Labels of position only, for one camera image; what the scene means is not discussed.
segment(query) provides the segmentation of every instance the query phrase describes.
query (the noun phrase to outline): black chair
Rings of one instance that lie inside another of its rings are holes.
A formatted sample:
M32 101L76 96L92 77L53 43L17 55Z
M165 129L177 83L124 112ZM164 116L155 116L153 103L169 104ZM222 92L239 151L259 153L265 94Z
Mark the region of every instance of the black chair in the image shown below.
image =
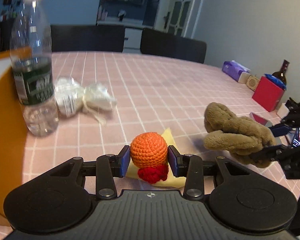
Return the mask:
M122 25L51 25L52 51L122 52Z
M140 50L142 54L204 63L207 44L145 28L142 31Z

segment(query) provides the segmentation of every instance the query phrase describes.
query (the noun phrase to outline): black circular disc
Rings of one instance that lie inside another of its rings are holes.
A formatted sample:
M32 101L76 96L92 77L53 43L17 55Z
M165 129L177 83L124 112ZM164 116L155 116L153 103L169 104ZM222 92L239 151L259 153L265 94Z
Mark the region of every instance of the black circular disc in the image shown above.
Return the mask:
M290 191L268 179L240 177L210 194L209 206L220 221L250 233L278 231L291 222L297 201Z
M13 228L46 234L78 223L90 213L91 205L91 198L82 187L56 180L47 185L24 184L16 188L6 197L4 212Z

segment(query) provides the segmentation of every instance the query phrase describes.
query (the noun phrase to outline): dark glass bottle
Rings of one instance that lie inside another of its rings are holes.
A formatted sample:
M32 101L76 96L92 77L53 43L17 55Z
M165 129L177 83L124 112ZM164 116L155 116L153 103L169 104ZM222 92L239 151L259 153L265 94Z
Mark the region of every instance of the dark glass bottle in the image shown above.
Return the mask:
M289 64L290 64L290 62L284 60L280 71L276 71L272 74L274 77L280 79L283 82L283 84L285 84L285 85L287 84L286 71L287 71Z

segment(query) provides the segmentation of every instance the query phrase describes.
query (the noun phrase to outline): yellow paper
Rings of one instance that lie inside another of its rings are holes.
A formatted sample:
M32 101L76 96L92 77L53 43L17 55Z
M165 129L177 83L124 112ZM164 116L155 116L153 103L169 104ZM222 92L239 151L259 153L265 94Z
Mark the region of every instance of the yellow paper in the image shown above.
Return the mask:
M168 146L173 145L176 149L178 149L176 146L176 142L174 141L173 136L171 134L170 128L166 129L161 136L164 138L164 140L166 141ZM138 170L139 170L139 168L133 164L132 160L130 160L130 164L129 164L126 176L130 177L130 178L142 180L138 176ZM184 187L185 183L186 183L185 177L176 178L173 176L172 170L169 165L169 173L168 173L167 180L166 181L160 180L157 183L152 184L152 186L180 188L180 187Z

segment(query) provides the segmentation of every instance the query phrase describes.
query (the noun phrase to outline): drawer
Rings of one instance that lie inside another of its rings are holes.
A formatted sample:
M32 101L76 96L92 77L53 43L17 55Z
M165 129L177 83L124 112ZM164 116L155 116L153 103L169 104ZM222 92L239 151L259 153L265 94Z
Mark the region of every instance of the drawer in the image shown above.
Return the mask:
M124 38L125 39L124 40L124 47L125 48L139 49L140 48L140 42L141 42L141 35L142 35L142 30L126 28L125 38Z

